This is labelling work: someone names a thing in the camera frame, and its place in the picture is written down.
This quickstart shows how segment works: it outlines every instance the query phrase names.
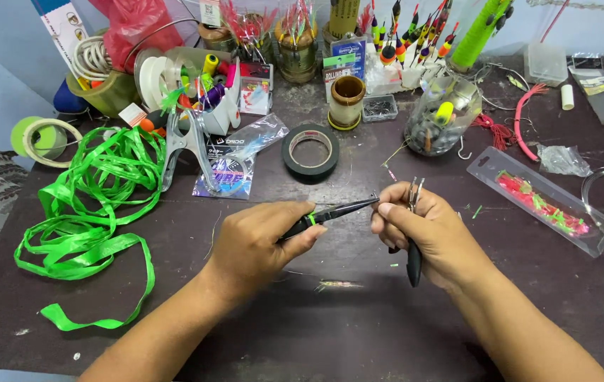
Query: clear plastic box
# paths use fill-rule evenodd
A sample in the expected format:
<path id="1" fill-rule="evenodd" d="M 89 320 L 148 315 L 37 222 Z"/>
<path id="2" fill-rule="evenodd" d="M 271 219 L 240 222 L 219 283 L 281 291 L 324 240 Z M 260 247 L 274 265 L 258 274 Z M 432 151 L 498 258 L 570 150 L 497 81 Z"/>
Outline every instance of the clear plastic box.
<path id="1" fill-rule="evenodd" d="M 590 256 L 602 254 L 604 214 L 563 188 L 494 147 L 481 153 L 467 172 Z"/>
<path id="2" fill-rule="evenodd" d="M 363 122 L 380 122 L 395 120 L 399 115 L 393 94 L 370 96 L 363 99 Z"/>
<path id="3" fill-rule="evenodd" d="M 528 44 L 523 52 L 523 76 L 527 82 L 556 88 L 568 79 L 566 51 L 540 42 Z"/>

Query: black electrical tape roll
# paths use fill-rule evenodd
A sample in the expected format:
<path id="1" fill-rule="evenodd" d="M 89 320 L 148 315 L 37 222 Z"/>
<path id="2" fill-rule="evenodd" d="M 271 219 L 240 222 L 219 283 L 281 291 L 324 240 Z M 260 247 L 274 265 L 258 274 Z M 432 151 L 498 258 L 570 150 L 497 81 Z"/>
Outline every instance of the black electrical tape roll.
<path id="1" fill-rule="evenodd" d="M 292 149 L 298 143 L 308 139 L 323 143 L 329 152 L 328 158 L 323 163 L 313 167 L 302 165 L 292 157 Z M 328 127 L 314 124 L 301 125 L 293 128 L 283 138 L 281 154 L 283 156 L 283 163 L 294 178 L 304 184 L 316 184 L 329 177 L 335 170 L 337 161 L 340 158 L 340 142 Z"/>

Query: red plastic bag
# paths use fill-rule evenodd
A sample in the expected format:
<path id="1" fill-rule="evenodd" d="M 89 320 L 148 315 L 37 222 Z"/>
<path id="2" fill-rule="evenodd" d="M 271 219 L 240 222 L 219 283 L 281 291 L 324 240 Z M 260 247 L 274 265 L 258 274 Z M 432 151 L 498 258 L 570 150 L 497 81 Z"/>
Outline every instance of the red plastic bag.
<path id="1" fill-rule="evenodd" d="M 104 33 L 104 45 L 116 70 L 132 73 L 134 58 L 143 48 L 155 47 L 167 51 L 184 44 L 174 26 L 165 28 L 146 39 L 123 70 L 123 64 L 132 47 L 172 21 L 163 0 L 89 0 L 109 18 L 109 30 Z"/>

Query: purple thread spool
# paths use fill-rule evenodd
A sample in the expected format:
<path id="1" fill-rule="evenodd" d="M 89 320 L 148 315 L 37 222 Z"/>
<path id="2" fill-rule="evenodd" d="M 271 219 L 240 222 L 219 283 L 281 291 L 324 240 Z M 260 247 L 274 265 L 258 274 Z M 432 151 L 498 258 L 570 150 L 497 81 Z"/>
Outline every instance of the purple thread spool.
<path id="1" fill-rule="evenodd" d="M 219 105 L 219 101 L 222 100 L 222 97 L 225 94 L 225 87 L 221 83 L 215 84 L 215 86 L 208 91 L 207 94 L 201 97 L 201 105 L 203 105 L 203 110 L 213 109 L 217 105 Z"/>

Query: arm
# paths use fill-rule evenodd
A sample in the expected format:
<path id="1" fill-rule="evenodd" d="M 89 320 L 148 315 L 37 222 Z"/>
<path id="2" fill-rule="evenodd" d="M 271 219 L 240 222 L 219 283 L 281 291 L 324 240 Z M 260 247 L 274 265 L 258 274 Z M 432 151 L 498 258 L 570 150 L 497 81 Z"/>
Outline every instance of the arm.
<path id="1" fill-rule="evenodd" d="M 78 381 L 172 380 L 220 319 L 311 249 L 326 231 L 309 227 L 277 244 L 313 210 L 310 202 L 264 203 L 228 216 L 200 273 L 108 348 Z"/>
<path id="2" fill-rule="evenodd" d="M 446 201 L 422 190 L 415 214 L 403 207 L 409 186 L 382 192 L 371 229 L 392 248 L 413 238 L 423 273 L 450 295 L 505 379 L 604 382 L 602 367 L 495 267 Z"/>

